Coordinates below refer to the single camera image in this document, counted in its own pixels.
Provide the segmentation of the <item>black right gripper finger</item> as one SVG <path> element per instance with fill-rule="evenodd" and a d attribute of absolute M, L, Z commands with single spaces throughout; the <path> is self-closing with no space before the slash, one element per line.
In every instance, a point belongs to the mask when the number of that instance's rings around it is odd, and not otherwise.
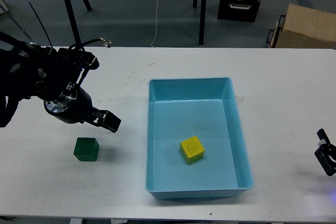
<path fill-rule="evenodd" d="M 315 156 L 328 176 L 335 174 L 335 146 L 331 144 L 324 129 L 319 129 L 317 136 L 320 140 Z"/>

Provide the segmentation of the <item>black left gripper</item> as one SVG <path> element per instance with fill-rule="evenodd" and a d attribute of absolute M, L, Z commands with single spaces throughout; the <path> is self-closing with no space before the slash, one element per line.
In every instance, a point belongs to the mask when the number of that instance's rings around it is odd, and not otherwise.
<path fill-rule="evenodd" d="M 112 133 L 118 131 L 122 122 L 108 110 L 93 108 L 90 95 L 81 87 L 73 90 L 70 95 L 62 94 L 55 101 L 45 101 L 44 108 L 48 114 L 68 124 L 82 123 L 91 116 L 90 124 Z"/>

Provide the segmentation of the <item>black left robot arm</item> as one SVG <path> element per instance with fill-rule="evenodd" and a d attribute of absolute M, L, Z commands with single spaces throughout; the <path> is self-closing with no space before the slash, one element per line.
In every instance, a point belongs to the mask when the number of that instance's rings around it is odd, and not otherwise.
<path fill-rule="evenodd" d="M 55 49 L 19 41 L 1 33 L 1 41 L 12 46 L 1 49 L 1 127 L 5 127 L 23 99 L 38 97 L 46 112 L 67 123 L 89 123 L 115 133 L 121 119 L 92 105 L 80 86 L 99 61 L 84 45 Z"/>

